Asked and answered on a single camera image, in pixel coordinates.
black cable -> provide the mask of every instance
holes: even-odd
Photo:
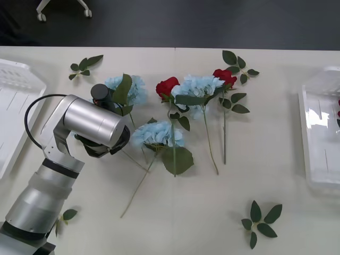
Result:
[[[28,135],[28,137],[32,140],[32,142],[38,146],[40,149],[42,149],[42,146],[33,138],[29,128],[28,128],[28,114],[31,110],[31,108],[33,107],[33,105],[35,105],[37,102],[39,102],[40,100],[43,100],[45,98],[48,98],[48,97],[66,97],[66,95],[64,94],[50,94],[50,95],[45,95],[45,96],[42,96],[42,97],[39,97],[38,99],[34,100],[32,102],[32,104],[30,104],[30,106],[27,108],[26,112],[25,112],[25,117],[24,117],[24,124],[25,124],[25,130],[26,130],[26,133]]]

chair wheel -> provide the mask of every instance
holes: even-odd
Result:
[[[92,18],[92,12],[91,12],[91,10],[85,10],[85,11],[84,11],[84,15],[85,15],[85,17],[91,19],[91,18]]]
[[[42,13],[38,14],[37,18],[40,22],[46,22],[46,16],[43,15]]]

leaf sprig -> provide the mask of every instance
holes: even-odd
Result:
[[[225,63],[231,65],[227,68],[227,70],[231,71],[232,74],[238,74],[239,72],[242,72],[240,76],[240,81],[242,84],[245,84],[248,79],[250,79],[250,76],[258,76],[260,73],[258,71],[255,71],[254,69],[243,71],[243,69],[247,65],[246,62],[241,57],[236,57],[236,55],[229,50],[224,50],[222,52],[222,57]]]
[[[61,223],[65,223],[66,226],[69,224],[69,220],[73,219],[77,215],[77,211],[74,209],[66,210],[59,218],[56,220],[55,226],[55,236],[58,237],[58,233],[60,232]]]
[[[257,243],[257,235],[253,231],[253,228],[256,227],[257,230],[265,235],[266,237],[275,238],[277,237],[275,231],[268,225],[274,223],[281,215],[282,212],[282,205],[274,206],[267,216],[262,219],[262,213],[259,205],[254,200],[251,209],[250,209],[250,219],[242,219],[242,225],[245,230],[251,233],[250,236],[250,248],[254,249]]]
[[[90,76],[90,70],[89,67],[97,64],[104,55],[99,55],[91,58],[84,58],[79,65],[73,63],[70,68],[75,73],[72,73],[69,75],[69,79],[72,81],[75,77],[78,77],[80,74],[84,76]]]

black rubber ring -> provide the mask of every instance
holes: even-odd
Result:
[[[21,239],[25,239],[28,241],[36,241],[36,240],[41,240],[45,237],[46,233],[32,233],[32,232],[28,232],[22,229],[19,229],[17,227],[12,226],[10,223],[8,222],[4,222],[4,224],[2,225],[2,229]]]
[[[44,159],[44,162],[42,163],[42,165],[60,173],[60,174],[66,175],[70,178],[73,178],[73,179],[77,179],[77,177],[79,175],[79,173],[72,171],[72,170],[69,170],[68,168],[63,167],[61,165],[58,165],[58,164],[54,163],[53,161],[51,161],[47,158]]]

blue hydrangea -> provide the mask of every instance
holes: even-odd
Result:
[[[132,75],[131,79],[132,86],[127,94],[128,105],[142,105],[147,101],[147,91],[143,88],[145,83],[140,76]],[[108,78],[105,81],[105,85],[110,89],[116,90],[122,80],[123,76]]]
[[[145,124],[132,134],[131,139],[135,146],[142,146],[144,143],[149,145],[162,143],[172,147],[171,123],[161,121]],[[175,143],[177,146],[184,146],[183,134],[179,129],[175,129]]]
[[[188,75],[184,77],[184,81],[180,85],[174,86],[171,94],[175,98],[177,95],[188,95],[192,97],[204,97],[214,94],[215,89],[223,85],[224,81],[220,81],[219,78],[212,76],[196,77]],[[185,105],[176,104],[179,108],[185,109]],[[193,119],[199,118],[203,114],[201,106],[194,105],[189,106],[190,115]]]

